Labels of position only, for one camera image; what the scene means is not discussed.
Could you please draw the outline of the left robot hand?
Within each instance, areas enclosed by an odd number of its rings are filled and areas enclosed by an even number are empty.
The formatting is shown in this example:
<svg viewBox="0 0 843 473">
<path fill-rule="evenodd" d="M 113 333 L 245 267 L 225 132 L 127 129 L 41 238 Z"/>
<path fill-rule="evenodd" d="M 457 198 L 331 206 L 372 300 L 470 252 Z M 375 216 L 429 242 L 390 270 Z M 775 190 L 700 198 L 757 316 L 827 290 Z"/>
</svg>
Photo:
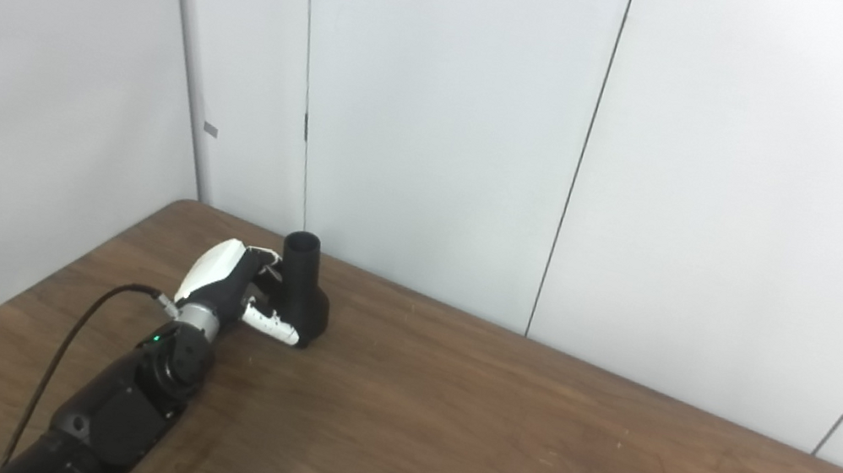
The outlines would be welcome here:
<svg viewBox="0 0 843 473">
<path fill-rule="evenodd" d="M 245 323 L 272 340 L 296 347 L 300 334 L 273 306 L 283 289 L 283 259 L 264 247 L 226 240 L 202 254 L 172 298 L 177 323 L 197 329 L 207 341 L 220 331 Z"/>
</svg>

